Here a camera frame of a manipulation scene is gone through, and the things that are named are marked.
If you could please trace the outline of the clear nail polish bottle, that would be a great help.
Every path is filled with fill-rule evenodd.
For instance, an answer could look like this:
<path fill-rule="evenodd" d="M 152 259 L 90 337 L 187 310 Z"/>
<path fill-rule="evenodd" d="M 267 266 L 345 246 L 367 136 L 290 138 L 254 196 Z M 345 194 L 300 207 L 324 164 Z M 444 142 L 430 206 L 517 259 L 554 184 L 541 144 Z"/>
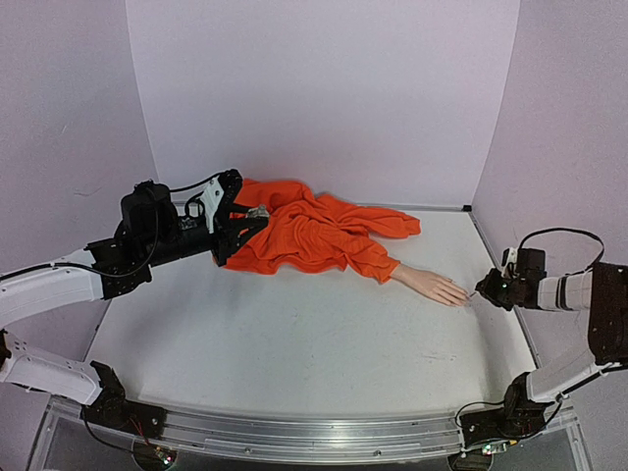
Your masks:
<path fill-rule="evenodd" d="M 254 219 L 269 219 L 270 214 L 264 204 L 260 204 L 257 207 L 250 208 L 246 213 L 247 218 Z"/>

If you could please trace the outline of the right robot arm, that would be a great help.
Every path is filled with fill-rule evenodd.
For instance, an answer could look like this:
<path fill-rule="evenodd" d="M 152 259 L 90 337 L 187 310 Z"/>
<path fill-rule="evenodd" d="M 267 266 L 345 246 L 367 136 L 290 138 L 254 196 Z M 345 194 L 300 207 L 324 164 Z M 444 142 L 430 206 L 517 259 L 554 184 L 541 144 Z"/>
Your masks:
<path fill-rule="evenodd" d="M 499 402 L 475 402 L 455 416 L 464 448 L 538 435 L 574 391 L 627 368 L 627 268 L 596 259 L 574 274 L 551 277 L 540 249 L 504 252 L 475 291 L 495 307 L 581 314 L 584 336 L 548 364 L 517 376 Z"/>

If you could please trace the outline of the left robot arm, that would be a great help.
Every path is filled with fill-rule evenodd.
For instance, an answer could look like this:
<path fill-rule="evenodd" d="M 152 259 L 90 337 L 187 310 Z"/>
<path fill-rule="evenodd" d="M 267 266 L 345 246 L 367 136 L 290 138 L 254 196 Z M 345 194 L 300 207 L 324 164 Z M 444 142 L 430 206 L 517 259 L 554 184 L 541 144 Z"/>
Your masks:
<path fill-rule="evenodd" d="M 115 234 L 57 260 L 1 277 L 1 326 L 55 308 L 110 300 L 152 280 L 152 269 L 209 252 L 218 266 L 267 228 L 264 205 L 236 203 L 243 178 L 232 169 L 192 185 L 182 213 L 174 190 L 162 183 L 137 184 L 121 201 L 122 221 Z M 112 367 L 76 362 L 31 348 L 7 331 L 1 333 L 1 380 L 65 397 L 82 407 L 83 418 L 114 429 L 143 413 L 157 420 L 162 410 L 130 401 Z"/>

